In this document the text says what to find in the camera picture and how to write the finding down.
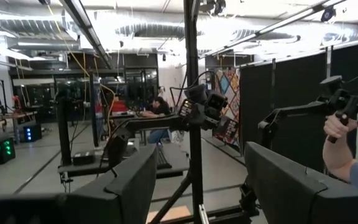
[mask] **computer tower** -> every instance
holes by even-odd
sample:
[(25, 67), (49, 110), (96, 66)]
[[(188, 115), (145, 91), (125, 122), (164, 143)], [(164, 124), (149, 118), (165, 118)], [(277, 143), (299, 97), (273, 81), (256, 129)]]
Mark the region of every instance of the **computer tower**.
[(12, 138), (0, 141), (0, 164), (4, 164), (16, 157), (15, 146)]
[(23, 127), (24, 131), (24, 142), (34, 142), (42, 139), (41, 124), (35, 124), (33, 126)]

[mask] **tripod leg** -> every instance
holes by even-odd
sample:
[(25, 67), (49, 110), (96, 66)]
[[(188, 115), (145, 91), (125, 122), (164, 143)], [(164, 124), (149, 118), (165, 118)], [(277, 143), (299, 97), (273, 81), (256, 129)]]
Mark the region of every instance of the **tripod leg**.
[(180, 198), (180, 196), (184, 193), (184, 191), (191, 184), (191, 174), (187, 173), (185, 179), (180, 184), (179, 188), (173, 193), (172, 197), (165, 203), (165, 205), (158, 211), (158, 213), (154, 216), (153, 220), (149, 224), (158, 224), (161, 222), (161, 219), (167, 214), (167, 212), (172, 208), (173, 204)]

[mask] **colorful tapestry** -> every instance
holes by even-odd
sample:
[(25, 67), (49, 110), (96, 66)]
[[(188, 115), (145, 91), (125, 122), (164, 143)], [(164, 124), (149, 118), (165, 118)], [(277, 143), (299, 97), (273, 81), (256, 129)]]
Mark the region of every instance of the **colorful tapestry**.
[[(235, 121), (239, 121), (240, 112), (240, 70), (235, 68), (226, 68), (216, 70), (214, 78), (214, 88), (217, 92), (227, 97), (227, 107), (221, 113)], [(233, 139), (223, 138), (214, 134), (214, 137), (239, 149), (239, 133)]]

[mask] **black divider panel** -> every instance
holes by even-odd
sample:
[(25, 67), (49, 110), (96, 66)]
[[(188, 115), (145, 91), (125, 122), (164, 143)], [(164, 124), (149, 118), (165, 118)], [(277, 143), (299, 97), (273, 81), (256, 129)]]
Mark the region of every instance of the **black divider panel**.
[[(278, 62), (275, 108), (305, 105), (321, 94), (325, 54)], [(272, 150), (312, 169), (323, 171), (324, 116), (294, 116), (281, 120)]]
[[(358, 45), (334, 50), (331, 55), (331, 75), (342, 75), (342, 79), (347, 82), (344, 88), (352, 94), (358, 94)], [(356, 156), (357, 131), (353, 131), (347, 136), (347, 143)]]
[(240, 72), (240, 143), (258, 142), (258, 123), (270, 111), (272, 65), (245, 67)]

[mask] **floor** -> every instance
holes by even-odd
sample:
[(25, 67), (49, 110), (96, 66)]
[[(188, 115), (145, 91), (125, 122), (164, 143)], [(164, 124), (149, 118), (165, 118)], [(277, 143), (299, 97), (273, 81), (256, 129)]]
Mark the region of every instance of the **floor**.
[[(36, 194), (64, 192), (57, 174), (60, 165), (60, 146), (56, 124), (46, 124), (52, 128), (43, 139), (27, 144), (16, 145), (16, 158), (0, 166), (0, 194)], [(69, 128), (72, 136), (74, 128)], [(89, 123), (79, 123), (74, 134), (73, 152), (93, 148), (92, 130)], [(203, 188), (204, 206), (208, 210), (238, 205), (240, 199), (239, 186), (247, 175), (246, 168), (235, 159), (241, 161), (239, 154), (222, 142), (211, 138), (209, 132), (202, 132), (203, 153)], [(180, 147), (182, 151), (190, 151), (188, 135)], [(75, 177), (71, 190), (75, 190), (94, 180), (95, 176)], [(172, 193), (180, 185), (183, 177), (172, 177), (157, 180), (150, 211), (159, 210)], [(174, 207), (186, 206), (192, 213), (191, 187)], [(266, 224), (263, 215), (255, 217), (252, 223)]]

